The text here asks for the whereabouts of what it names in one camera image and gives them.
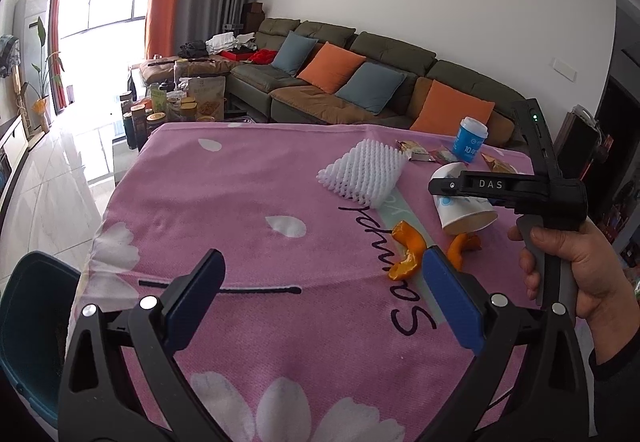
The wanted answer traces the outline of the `right hand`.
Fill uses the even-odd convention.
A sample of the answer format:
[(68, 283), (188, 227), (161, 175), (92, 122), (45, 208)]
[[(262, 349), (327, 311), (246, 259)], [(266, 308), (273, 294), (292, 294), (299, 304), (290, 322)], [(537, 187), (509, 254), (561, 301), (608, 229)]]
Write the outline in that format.
[(596, 361), (612, 360), (637, 334), (639, 306), (611, 244), (591, 220), (577, 232), (533, 227), (529, 238), (544, 253), (570, 262), (576, 315), (589, 326)]

